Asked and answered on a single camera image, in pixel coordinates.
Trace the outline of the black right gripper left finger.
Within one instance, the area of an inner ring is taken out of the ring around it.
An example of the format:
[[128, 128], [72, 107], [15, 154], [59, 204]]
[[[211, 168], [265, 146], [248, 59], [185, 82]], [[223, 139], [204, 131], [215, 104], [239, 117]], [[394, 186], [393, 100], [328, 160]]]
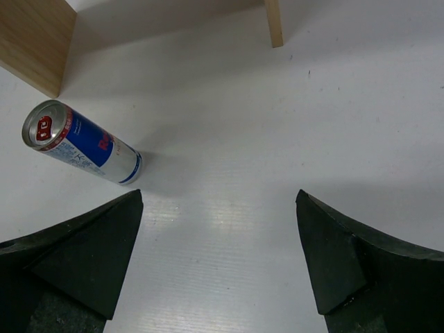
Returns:
[[102, 332], [142, 219], [140, 190], [1, 243], [2, 332]]

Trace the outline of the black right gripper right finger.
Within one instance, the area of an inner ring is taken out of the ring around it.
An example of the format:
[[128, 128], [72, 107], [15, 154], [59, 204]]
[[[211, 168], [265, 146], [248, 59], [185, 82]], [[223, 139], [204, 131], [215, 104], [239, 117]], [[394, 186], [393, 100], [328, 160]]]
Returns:
[[329, 332], [443, 331], [443, 252], [380, 232], [303, 190], [296, 218]]

